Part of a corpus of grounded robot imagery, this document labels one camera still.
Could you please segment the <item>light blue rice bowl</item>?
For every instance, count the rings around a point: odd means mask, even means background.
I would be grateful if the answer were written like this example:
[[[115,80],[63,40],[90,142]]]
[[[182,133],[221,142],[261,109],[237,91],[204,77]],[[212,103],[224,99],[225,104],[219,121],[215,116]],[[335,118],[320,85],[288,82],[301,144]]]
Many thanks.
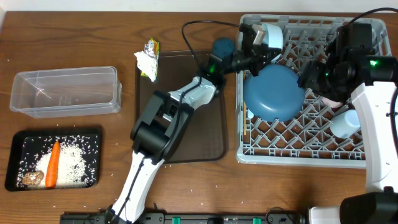
[[[268,62],[274,63],[280,57],[284,46],[282,30],[279,26],[270,23],[263,23],[262,28],[265,31],[262,43],[268,45],[269,49],[277,49],[279,51],[268,58]]]

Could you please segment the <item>pink cup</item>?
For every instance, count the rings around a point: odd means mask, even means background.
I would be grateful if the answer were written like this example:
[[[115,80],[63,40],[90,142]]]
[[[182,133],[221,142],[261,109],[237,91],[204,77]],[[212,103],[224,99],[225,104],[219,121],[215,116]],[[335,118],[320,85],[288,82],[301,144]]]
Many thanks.
[[[332,101],[332,100],[330,100],[328,98],[325,98],[325,97],[322,98],[322,102],[325,105],[327,105],[327,106],[329,106],[331,108],[339,108],[340,106],[342,106],[342,103],[336,102],[336,101]]]

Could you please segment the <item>dark blue plate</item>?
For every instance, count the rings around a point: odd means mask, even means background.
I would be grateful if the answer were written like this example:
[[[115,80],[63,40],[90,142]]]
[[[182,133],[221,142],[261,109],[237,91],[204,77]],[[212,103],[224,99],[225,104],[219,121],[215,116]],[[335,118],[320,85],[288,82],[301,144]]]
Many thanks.
[[[244,80],[243,100],[254,117],[264,121],[287,121],[302,108],[305,90],[297,84],[299,76],[289,67],[271,64],[258,76]]]

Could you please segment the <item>light blue cup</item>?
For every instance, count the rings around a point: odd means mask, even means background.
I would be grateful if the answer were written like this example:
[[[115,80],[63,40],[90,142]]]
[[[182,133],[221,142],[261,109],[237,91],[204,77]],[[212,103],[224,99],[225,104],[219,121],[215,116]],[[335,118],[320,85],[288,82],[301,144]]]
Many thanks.
[[[331,120],[330,130],[335,137],[346,139],[359,131],[360,127],[356,110],[348,110]]]

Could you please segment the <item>wooden chopstick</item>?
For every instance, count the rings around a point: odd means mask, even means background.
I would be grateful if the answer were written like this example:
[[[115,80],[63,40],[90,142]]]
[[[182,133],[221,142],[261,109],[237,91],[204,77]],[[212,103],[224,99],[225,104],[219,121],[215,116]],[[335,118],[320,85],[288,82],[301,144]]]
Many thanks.
[[[246,131],[246,104],[245,102],[243,103],[243,134],[244,136],[246,135],[247,131]]]

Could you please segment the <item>white paper napkin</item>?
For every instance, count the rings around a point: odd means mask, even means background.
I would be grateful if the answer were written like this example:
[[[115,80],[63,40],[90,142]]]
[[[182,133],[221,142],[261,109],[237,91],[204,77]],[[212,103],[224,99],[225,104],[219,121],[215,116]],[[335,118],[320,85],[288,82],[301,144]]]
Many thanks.
[[[148,54],[145,51],[136,52],[134,56],[137,59],[137,67],[141,71],[142,77],[147,77],[151,82],[157,79],[158,61],[154,54]]]

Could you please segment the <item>orange carrot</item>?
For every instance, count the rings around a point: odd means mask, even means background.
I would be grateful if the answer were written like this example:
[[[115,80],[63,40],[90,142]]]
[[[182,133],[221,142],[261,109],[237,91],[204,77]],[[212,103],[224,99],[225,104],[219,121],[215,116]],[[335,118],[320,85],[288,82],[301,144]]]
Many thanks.
[[[47,173],[45,179],[46,188],[53,189],[57,184],[59,157],[60,157],[60,143],[56,141],[53,145],[52,153],[50,155],[49,163],[47,166]]]

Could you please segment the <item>light blue plastic spoon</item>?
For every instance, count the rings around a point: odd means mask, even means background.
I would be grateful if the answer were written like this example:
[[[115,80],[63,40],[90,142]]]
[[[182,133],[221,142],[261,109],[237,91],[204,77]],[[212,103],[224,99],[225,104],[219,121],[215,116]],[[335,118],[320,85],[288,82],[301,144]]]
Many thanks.
[[[247,115],[249,119],[252,119],[254,117],[254,114],[250,110],[248,110]]]

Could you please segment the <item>silver foil wrapper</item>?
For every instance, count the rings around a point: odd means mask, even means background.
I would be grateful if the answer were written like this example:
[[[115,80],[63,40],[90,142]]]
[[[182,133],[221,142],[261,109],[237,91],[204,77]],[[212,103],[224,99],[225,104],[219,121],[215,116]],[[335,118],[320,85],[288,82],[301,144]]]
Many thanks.
[[[147,52],[148,54],[155,55],[155,57],[157,58],[157,61],[158,61],[158,66],[159,66],[159,48],[160,48],[159,42],[153,38],[151,38],[148,41],[148,43],[144,46],[145,52]]]

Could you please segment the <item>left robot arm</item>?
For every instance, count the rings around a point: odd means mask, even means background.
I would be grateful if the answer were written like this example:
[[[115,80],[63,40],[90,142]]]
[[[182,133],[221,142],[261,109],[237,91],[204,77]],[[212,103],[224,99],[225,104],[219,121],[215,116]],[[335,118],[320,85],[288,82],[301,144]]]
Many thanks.
[[[213,42],[205,68],[179,90],[155,91],[131,131],[132,164],[117,201],[106,211],[106,223],[134,223],[142,215],[149,189],[161,165],[177,150],[196,109],[207,105],[224,85],[224,75],[249,70],[257,74],[274,61],[282,44],[245,40],[240,50],[221,38]]]

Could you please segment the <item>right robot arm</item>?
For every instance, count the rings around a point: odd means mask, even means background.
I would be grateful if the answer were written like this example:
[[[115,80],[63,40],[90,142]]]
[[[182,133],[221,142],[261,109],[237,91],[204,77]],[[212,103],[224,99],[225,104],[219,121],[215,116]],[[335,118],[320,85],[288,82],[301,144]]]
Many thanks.
[[[307,63],[301,88],[344,103],[359,117],[366,153],[366,192],[340,205],[312,207],[307,223],[397,223],[397,59],[376,55],[371,24],[337,30],[325,63]]]

